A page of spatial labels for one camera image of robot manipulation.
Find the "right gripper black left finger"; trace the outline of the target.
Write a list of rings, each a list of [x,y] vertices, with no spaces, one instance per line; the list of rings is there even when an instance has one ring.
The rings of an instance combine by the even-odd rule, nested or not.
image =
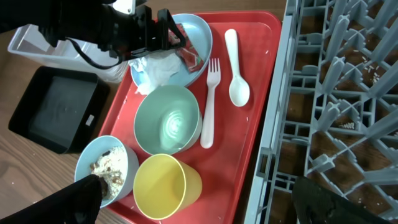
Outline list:
[[[88,175],[31,206],[1,219],[1,224],[94,223],[102,203],[100,178]]]

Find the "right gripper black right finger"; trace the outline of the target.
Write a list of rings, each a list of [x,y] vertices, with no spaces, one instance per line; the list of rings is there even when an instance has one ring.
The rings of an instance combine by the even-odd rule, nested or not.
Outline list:
[[[300,223],[389,224],[306,177],[296,179],[292,200]]]

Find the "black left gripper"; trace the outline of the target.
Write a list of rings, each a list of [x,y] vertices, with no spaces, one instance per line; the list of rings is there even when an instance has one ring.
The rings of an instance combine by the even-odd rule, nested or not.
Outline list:
[[[113,57],[130,60],[157,50],[186,46],[186,40],[168,9],[157,13],[143,1],[132,12],[119,12],[112,1],[1,0],[1,32],[32,24],[52,47],[67,39],[96,44]],[[169,41],[169,31],[178,43]]]

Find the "white napkin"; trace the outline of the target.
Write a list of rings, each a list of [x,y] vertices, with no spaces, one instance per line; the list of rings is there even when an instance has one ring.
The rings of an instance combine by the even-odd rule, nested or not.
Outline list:
[[[180,70],[182,61],[175,50],[167,50],[130,60],[128,64],[143,78],[136,93],[148,95],[157,87],[166,85],[170,77]]]

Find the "red snack wrapper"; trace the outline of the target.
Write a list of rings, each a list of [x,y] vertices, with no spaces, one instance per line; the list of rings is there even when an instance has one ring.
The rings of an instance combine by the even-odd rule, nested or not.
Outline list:
[[[189,39],[183,25],[177,24],[179,32],[185,39],[185,46],[175,48],[177,55],[183,60],[186,68],[190,73],[199,71],[204,65],[203,59],[199,56],[196,48],[193,46],[192,41]]]

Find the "light blue bowl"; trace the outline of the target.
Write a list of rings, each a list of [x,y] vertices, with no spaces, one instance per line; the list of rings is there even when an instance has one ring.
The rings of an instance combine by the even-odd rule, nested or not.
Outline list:
[[[139,161],[136,153],[126,144],[122,143],[118,138],[110,135],[100,136],[90,142],[80,154],[76,168],[74,181],[79,181],[91,174],[90,164],[94,163],[99,156],[113,147],[121,146],[124,148],[127,157],[126,179],[121,191],[111,200],[103,200],[101,208],[121,200],[126,197],[133,189],[134,178],[139,168]]]

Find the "yellow plastic cup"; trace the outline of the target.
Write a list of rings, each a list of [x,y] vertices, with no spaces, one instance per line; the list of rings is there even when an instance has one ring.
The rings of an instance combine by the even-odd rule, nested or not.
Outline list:
[[[164,220],[197,201],[203,188],[199,173],[168,154],[148,157],[139,167],[134,200],[143,215]]]

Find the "mint green bowl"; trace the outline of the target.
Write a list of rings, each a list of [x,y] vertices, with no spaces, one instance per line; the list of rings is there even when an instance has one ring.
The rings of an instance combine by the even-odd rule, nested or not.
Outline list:
[[[195,95],[178,85],[149,93],[134,118],[134,135],[150,155],[173,155],[191,148],[200,137],[202,115]]]

